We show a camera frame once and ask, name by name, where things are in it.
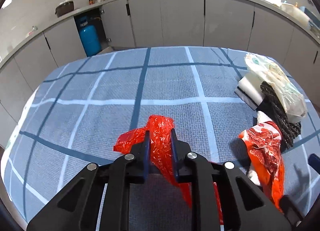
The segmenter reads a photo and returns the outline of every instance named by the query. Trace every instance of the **red plastic bag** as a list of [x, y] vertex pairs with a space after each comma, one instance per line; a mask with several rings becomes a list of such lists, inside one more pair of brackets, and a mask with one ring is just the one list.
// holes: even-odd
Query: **red plastic bag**
[[284, 192], [284, 163], [280, 153], [281, 131], [267, 121], [239, 134], [247, 146], [248, 155], [257, 172], [265, 195], [280, 209]]
[[223, 215], [222, 215], [222, 209], [221, 209], [221, 204], [220, 204], [220, 197], [219, 197], [218, 187], [215, 182], [213, 183], [213, 187], [214, 187], [214, 194], [216, 196], [216, 201], [217, 201], [219, 221], [220, 221], [220, 224], [223, 225]]
[[[171, 161], [171, 138], [170, 132], [174, 128], [172, 118], [165, 116], [151, 115], [145, 127], [130, 130], [121, 134], [113, 146], [113, 151], [121, 152], [123, 154], [130, 153], [131, 146], [136, 143], [141, 143], [144, 140], [146, 131], [150, 132], [150, 161], [160, 170], [161, 174], [172, 185], [179, 187], [182, 196], [186, 203], [191, 207], [191, 192], [188, 183], [177, 183], [172, 170]], [[215, 186], [216, 198], [219, 196], [218, 190]]]

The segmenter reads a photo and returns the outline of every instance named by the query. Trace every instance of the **gray cabinet door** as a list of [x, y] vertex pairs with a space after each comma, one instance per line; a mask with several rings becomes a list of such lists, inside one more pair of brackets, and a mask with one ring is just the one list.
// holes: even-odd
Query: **gray cabinet door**
[[136, 47], [163, 46], [160, 0], [128, 0]]
[[284, 68], [309, 99], [320, 106], [319, 66], [313, 64], [319, 45], [301, 29], [294, 28]]
[[14, 58], [0, 69], [0, 103], [18, 122], [32, 90], [22, 76]]
[[17, 125], [13, 118], [5, 111], [4, 107], [0, 104], [0, 145], [6, 148], [8, 140]]
[[14, 55], [14, 59], [33, 91], [58, 67], [43, 33], [21, 47], [19, 52]]
[[73, 17], [45, 30], [44, 36], [59, 67], [87, 57]]
[[101, 20], [106, 37], [113, 47], [135, 47], [127, 0], [116, 0], [102, 6]]
[[314, 59], [314, 64], [318, 66], [320, 72], [320, 48], [318, 49], [317, 56]]
[[205, 0], [204, 46], [246, 51], [254, 5], [244, 0]]
[[160, 0], [164, 46], [203, 46], [204, 0]]
[[290, 45], [293, 24], [267, 8], [256, 6], [254, 11], [248, 52], [272, 57], [282, 64]]

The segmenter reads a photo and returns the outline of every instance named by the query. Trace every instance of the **blue checkered tablecloth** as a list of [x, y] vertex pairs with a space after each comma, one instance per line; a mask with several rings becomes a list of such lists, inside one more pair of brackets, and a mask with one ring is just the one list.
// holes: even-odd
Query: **blue checkered tablecloth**
[[[36, 92], [4, 172], [21, 215], [29, 222], [88, 162], [103, 165], [121, 156], [112, 151], [118, 136], [144, 126], [151, 114], [173, 118], [179, 140], [193, 151], [214, 162], [233, 161], [245, 172], [250, 161], [237, 136], [257, 116], [234, 93], [247, 73], [245, 55], [222, 48], [144, 48], [54, 70]], [[307, 164], [311, 153], [320, 156], [320, 119], [306, 101], [301, 135], [283, 154], [285, 194], [305, 214], [320, 192], [320, 177]], [[132, 185], [130, 230], [188, 230], [190, 221], [180, 191], [162, 176]]]

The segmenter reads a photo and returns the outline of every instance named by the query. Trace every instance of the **pot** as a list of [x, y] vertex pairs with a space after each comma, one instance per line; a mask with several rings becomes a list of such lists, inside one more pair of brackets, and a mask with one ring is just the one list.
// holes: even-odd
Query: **pot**
[[57, 17], [60, 17], [64, 14], [67, 14], [71, 11], [75, 10], [75, 6], [73, 4], [73, 1], [68, 1], [65, 3], [60, 4], [58, 7], [56, 7], [56, 12], [55, 14]]

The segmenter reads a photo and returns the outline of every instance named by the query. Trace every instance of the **countertop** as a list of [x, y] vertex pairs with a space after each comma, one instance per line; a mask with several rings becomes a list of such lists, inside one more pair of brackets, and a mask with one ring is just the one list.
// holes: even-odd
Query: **countertop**
[[[34, 37], [36, 37], [38, 34], [42, 33], [43, 31], [45, 31], [46, 29], [48, 29], [49, 27], [59, 23], [60, 21], [63, 21], [71, 16], [75, 16], [81, 13], [84, 13], [88, 10], [92, 10], [95, 8], [98, 8], [104, 4], [110, 3], [112, 1], [116, 1], [116, 0], [106, 0], [100, 3], [95, 3], [93, 5], [89, 5], [86, 7], [82, 7], [79, 9], [76, 9], [72, 12], [69, 12], [57, 19], [48, 21], [47, 23], [44, 23], [43, 25], [39, 26], [39, 29], [37, 31], [35, 31], [32, 35], [28, 36], [26, 39], [24, 39], [20, 44], [18, 44], [0, 63], [0, 68], [21, 48], [23, 47], [26, 43], [28, 43], [31, 39], [33, 39]], [[320, 39], [318, 39], [309, 29], [305, 28], [299, 21], [297, 21], [295, 18], [293, 18], [292, 16], [290, 16], [288, 13], [285, 13], [284, 11], [282, 11], [281, 9], [279, 9], [278, 7], [276, 7], [275, 5], [271, 4], [270, 2], [267, 2], [265, 0], [247, 0], [247, 1], [251, 1], [255, 4], [264, 6], [284, 17], [286, 17], [287, 19], [289, 19], [290, 21], [292, 21], [293, 23], [295, 23], [296, 25], [298, 25], [301, 29], [303, 29], [307, 34], [309, 34], [319, 45], [320, 45]]]

